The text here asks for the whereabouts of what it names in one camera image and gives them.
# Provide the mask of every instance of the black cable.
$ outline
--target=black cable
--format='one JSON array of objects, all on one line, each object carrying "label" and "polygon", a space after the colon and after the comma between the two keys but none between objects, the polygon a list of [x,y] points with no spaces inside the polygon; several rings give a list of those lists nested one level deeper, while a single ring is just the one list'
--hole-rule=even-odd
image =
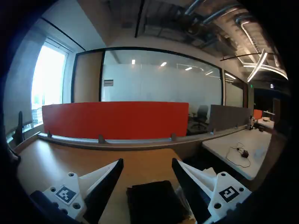
[{"label": "black cable", "polygon": [[[228,152],[227,152],[227,154],[226,154],[226,159],[228,160],[228,161],[230,161],[228,158],[227,158],[227,156],[228,156],[228,154],[229,154],[229,152],[230,152],[230,149],[236,149],[237,150],[237,152],[239,152],[241,155],[242,155],[242,153],[239,151],[239,149],[243,149],[243,150],[245,150],[245,148],[243,148],[243,147],[237,147],[237,148],[234,148],[234,147],[230,147],[229,149],[228,149]],[[251,166],[251,162],[250,162],[250,160],[248,159],[248,161],[249,161],[249,165],[248,166],[242,166],[242,165],[240,165],[240,164],[235,164],[234,162],[232,162],[232,161],[230,161],[232,164],[234,164],[234,165],[236,165],[236,166],[240,166],[240,167],[243,167],[243,168],[247,168],[247,167],[250,167]]]}]

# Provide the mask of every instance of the exposed ceiling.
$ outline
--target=exposed ceiling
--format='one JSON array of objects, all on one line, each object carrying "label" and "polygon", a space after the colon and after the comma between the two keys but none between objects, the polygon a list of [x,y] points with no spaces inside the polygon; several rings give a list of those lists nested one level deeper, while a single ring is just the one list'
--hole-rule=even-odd
[{"label": "exposed ceiling", "polygon": [[[141,0],[107,0],[115,21],[123,29],[135,29]],[[265,65],[284,69],[271,39],[257,20],[236,0],[145,0],[138,36],[150,35],[192,45],[219,59],[257,63],[263,49]],[[244,68],[247,76],[253,68]],[[276,81],[285,86],[281,75],[262,71],[253,80]]]}]

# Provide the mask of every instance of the glass partition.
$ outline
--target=glass partition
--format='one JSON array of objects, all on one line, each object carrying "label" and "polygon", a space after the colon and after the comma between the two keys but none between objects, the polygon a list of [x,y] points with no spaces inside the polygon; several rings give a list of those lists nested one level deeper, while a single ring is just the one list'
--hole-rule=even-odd
[{"label": "glass partition", "polygon": [[189,103],[190,117],[209,122],[211,104],[221,105],[220,70],[202,61],[146,51],[106,51],[102,101]]},{"label": "glass partition", "polygon": [[224,77],[226,92],[225,105],[243,107],[244,85],[246,84],[227,71],[224,71]]}]

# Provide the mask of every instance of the bright window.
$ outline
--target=bright window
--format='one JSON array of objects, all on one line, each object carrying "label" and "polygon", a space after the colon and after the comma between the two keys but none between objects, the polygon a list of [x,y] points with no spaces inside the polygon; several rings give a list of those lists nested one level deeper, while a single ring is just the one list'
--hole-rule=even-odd
[{"label": "bright window", "polygon": [[62,103],[62,84],[67,53],[45,43],[36,62],[31,109],[34,123],[42,122],[41,106]]}]

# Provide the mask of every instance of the desk divider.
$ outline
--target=desk divider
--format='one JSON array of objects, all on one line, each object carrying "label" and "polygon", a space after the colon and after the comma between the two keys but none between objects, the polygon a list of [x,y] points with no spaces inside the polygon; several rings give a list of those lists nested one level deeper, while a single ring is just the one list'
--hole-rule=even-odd
[{"label": "desk divider", "polygon": [[235,106],[211,105],[208,131],[221,131],[248,123],[249,108]]},{"label": "desk divider", "polygon": [[44,130],[53,135],[98,139],[185,136],[188,103],[95,102],[42,107]]}]

